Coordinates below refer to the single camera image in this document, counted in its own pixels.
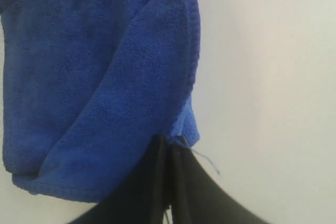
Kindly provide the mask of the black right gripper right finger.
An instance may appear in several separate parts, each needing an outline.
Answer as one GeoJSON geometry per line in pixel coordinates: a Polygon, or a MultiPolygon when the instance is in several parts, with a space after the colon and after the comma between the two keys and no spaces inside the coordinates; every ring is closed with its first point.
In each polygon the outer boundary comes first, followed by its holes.
{"type": "Polygon", "coordinates": [[[265,223],[214,182],[184,137],[173,137],[169,144],[167,174],[173,223],[265,223]]]}

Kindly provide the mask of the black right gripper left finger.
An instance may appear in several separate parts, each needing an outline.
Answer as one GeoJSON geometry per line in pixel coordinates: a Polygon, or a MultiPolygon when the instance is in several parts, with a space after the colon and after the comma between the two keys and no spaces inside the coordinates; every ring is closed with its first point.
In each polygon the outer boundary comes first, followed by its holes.
{"type": "Polygon", "coordinates": [[[121,185],[71,223],[162,223],[166,150],[166,138],[153,136],[145,154],[121,185]]]}

